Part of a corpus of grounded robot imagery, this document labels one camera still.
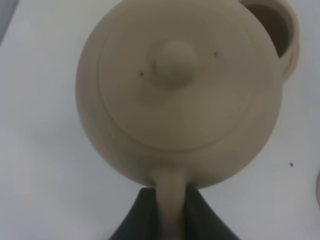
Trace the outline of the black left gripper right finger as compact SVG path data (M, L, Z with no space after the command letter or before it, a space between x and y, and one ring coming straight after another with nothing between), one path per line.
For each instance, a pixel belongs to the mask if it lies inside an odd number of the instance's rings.
M211 209L197 189L187 189L183 215L186 240L240 239Z

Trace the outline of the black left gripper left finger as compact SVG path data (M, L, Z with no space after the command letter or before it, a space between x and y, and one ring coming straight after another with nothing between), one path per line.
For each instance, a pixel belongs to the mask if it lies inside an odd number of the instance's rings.
M140 190L128 215L110 239L159 239L159 218L156 191L153 188L143 188Z

